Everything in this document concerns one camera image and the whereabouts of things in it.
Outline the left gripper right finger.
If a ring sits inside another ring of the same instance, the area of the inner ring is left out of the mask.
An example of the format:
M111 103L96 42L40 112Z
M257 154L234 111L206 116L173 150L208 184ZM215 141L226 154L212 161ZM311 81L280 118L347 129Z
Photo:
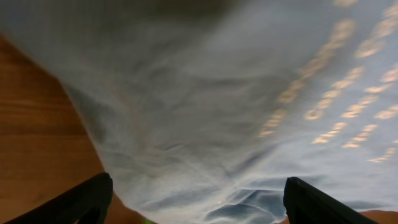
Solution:
M290 224L377 224L298 177L286 180L283 204Z

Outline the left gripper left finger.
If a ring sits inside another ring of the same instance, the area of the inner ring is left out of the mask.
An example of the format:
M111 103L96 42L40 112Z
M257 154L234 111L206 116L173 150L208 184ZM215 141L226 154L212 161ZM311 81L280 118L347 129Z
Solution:
M113 180L99 173L5 224L103 224L113 198Z

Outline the light blue printed t-shirt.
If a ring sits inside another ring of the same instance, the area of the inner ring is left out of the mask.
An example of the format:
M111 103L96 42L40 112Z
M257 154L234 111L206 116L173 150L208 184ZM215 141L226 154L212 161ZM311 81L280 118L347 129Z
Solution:
M155 222L281 222L292 176L397 210L396 0L2 0L1 33Z

